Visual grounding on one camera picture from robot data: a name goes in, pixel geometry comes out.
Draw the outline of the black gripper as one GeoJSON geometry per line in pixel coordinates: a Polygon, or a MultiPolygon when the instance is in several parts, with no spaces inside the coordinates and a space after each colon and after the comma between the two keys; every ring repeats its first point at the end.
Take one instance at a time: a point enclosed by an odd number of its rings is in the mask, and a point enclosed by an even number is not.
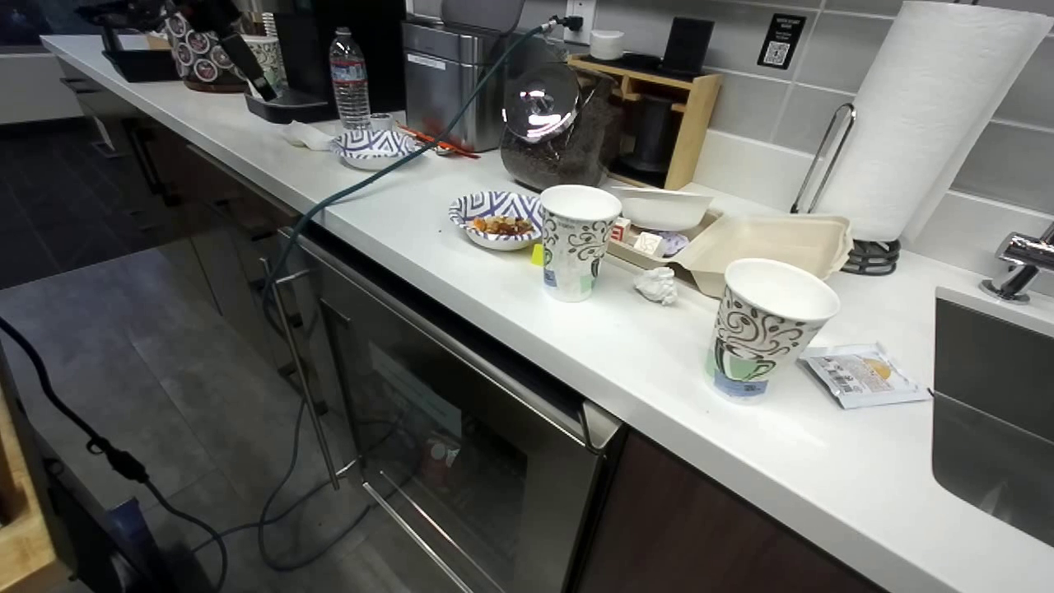
{"type": "Polygon", "coordinates": [[[256,57],[240,37],[240,9],[234,0],[199,0],[199,21],[203,28],[217,37],[226,59],[236,65],[236,71],[256,90],[261,99],[275,99],[275,86],[266,82],[256,57]]]}

